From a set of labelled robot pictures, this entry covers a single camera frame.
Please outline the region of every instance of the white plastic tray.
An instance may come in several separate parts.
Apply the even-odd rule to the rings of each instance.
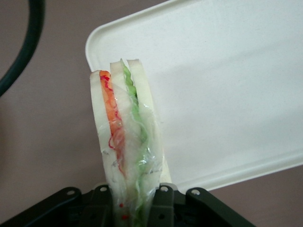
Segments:
[[[172,0],[94,30],[92,71],[139,58],[172,181],[208,190],[303,164],[301,0]]]

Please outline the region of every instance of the black clamp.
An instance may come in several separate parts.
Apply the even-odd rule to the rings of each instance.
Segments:
[[[81,194],[64,188],[0,227],[113,227],[113,201],[107,184]],[[186,194],[162,183],[153,198],[147,227],[254,227],[202,188]]]

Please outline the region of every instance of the plastic wrap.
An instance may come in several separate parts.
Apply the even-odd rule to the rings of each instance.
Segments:
[[[164,155],[142,64],[128,64],[130,70],[121,60],[110,64],[110,73],[93,72],[91,98],[116,226],[143,227]]]

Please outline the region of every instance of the gray table surface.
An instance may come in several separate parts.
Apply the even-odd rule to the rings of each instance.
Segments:
[[[46,1],[38,49],[0,98],[0,223],[61,188],[87,192],[105,181],[85,42],[99,25],[164,1]],[[27,1],[1,1],[0,75],[21,47],[27,16]],[[302,172],[300,166],[211,193],[259,227],[301,227]]]

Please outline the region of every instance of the black cord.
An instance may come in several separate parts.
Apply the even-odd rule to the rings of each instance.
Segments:
[[[27,66],[40,39],[44,23],[45,1],[29,0],[28,3],[29,20],[26,37],[14,63],[0,80],[0,97],[10,88],[10,86],[15,82],[15,80]]]

